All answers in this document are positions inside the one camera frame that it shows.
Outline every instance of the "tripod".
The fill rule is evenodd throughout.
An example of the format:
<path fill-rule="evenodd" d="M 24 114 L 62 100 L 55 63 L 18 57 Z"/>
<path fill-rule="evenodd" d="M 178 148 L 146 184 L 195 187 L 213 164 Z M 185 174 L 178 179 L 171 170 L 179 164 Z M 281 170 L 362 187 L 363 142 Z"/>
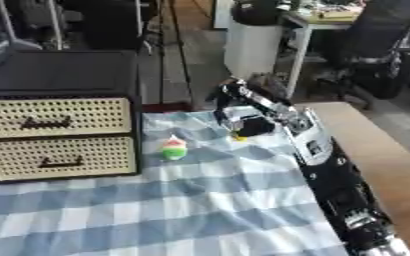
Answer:
<path fill-rule="evenodd" d="M 163 9 L 165 7 L 165 0 L 159 0 L 158 18 L 159 18 L 159 34 L 158 34 L 158 47 L 159 47 L 159 68 L 160 68 L 160 80 L 159 80 L 159 104 L 164 102 L 164 85 L 165 85 L 165 35 L 164 35 L 164 17 Z M 180 60 L 182 62 L 183 75 L 185 78 L 186 89 L 191 100 L 191 105 L 194 106 L 194 96 L 191 89 L 191 77 L 189 74 L 188 66 L 186 64 L 185 51 L 183 49 L 184 42 L 179 28 L 177 12 L 175 10 L 175 0 L 168 0 L 169 12 L 172 17 L 174 25 L 174 32 L 177 41 L 178 50 L 180 53 Z"/>

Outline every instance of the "table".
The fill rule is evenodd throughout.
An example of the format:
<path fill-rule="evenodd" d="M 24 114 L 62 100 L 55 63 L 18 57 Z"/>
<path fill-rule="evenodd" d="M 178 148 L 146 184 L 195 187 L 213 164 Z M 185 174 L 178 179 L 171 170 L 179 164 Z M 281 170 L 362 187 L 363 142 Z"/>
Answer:
<path fill-rule="evenodd" d="M 347 103 L 307 105 L 360 168 L 410 246 L 410 153 Z"/>
<path fill-rule="evenodd" d="M 198 112 L 146 114 L 144 135 L 139 176 L 0 186 L 0 256 L 347 256 L 280 133 L 235 141 Z"/>
<path fill-rule="evenodd" d="M 315 30 L 341 30 L 347 29 L 356 20 L 357 16 L 344 18 L 328 18 L 320 19 L 318 16 L 305 16 L 299 12 L 287 12 L 284 15 L 284 19 L 289 20 L 303 28 L 303 36 L 298 42 L 298 49 L 295 55 L 295 59 L 292 65 L 292 70 L 289 75 L 289 81 L 287 85 L 288 97 L 291 98 L 295 92 L 297 81 L 300 76 L 300 72 L 303 66 L 303 62 L 306 57 L 306 51 Z"/>

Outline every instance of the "white desk leg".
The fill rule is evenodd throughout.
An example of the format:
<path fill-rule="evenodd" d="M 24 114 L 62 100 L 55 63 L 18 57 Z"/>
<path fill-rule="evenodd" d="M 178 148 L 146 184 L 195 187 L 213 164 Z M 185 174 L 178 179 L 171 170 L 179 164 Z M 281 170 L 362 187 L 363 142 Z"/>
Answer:
<path fill-rule="evenodd" d="M 294 64 L 292 66 L 291 74 L 289 75 L 289 82 L 287 84 L 287 97 L 289 99 L 292 98 L 295 92 L 295 88 L 297 87 L 298 77 L 300 76 L 300 72 L 303 67 L 303 61 L 306 57 L 311 34 L 312 28 L 306 27 L 303 38 L 301 42 L 299 42 L 297 54 L 295 55 Z"/>

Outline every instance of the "yellow object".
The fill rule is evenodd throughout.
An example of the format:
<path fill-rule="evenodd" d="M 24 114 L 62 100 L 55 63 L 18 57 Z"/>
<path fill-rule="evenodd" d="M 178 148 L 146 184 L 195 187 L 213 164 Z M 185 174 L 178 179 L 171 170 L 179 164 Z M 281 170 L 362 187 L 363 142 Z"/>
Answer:
<path fill-rule="evenodd" d="M 247 137 L 240 137 L 237 133 L 232 133 L 231 136 L 236 141 L 246 141 L 247 140 Z"/>

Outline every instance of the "toy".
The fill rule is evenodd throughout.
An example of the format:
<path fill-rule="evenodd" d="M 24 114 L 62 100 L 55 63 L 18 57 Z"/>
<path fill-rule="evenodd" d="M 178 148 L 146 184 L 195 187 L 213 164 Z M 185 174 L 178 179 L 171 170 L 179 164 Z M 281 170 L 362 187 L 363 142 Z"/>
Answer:
<path fill-rule="evenodd" d="M 186 142 L 172 135 L 162 147 L 163 156 L 168 160 L 179 160 L 186 156 L 188 148 Z"/>

